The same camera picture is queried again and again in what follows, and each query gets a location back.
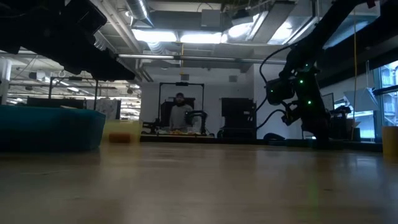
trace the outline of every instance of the table surface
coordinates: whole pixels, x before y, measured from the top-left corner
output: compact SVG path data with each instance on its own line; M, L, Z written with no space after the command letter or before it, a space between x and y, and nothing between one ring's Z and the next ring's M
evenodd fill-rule
M0 154L0 223L397 223L381 154L142 143Z

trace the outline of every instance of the white wall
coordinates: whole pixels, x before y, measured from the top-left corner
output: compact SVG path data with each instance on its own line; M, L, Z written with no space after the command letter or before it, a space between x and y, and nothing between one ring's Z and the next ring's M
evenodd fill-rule
M257 102L257 106L259 106L266 97L266 89L264 88L265 83L260 76L259 67L260 65L255 64L248 71L248 73L251 73L254 79L254 100ZM267 80L273 80L279 77L278 74L283 67L283 65L267 64L263 66L262 72ZM264 106L262 106L262 108L257 112L257 125L259 126L268 117L268 115L276 109L285 110L282 105L273 106L266 102ZM272 115L267 124L257 130L257 138L262 139L267 133L275 133L288 139L301 139L301 120L296 121L290 126L286 126L286 124L281 120L282 116L283 114L279 112Z
M344 80L342 82L327 86L322 88L321 94L326 95L329 93L333 93L333 96L336 100L340 100L344 97L344 92L345 91L354 91L354 83L355 83L355 78L349 78L347 80ZM362 89L362 88L373 88L374 87L374 81L373 81L373 74L369 75L366 77L365 74L358 75L357 80L356 80L356 89Z
M140 120L153 121L157 118L159 84L143 83L141 86L141 113ZM195 98L195 109L201 109L201 86L163 85L160 102L182 92L187 98ZM204 110L208 113L206 127L209 132L216 134L223 126L221 117L221 98L253 98L252 87L248 84L225 83L205 85Z

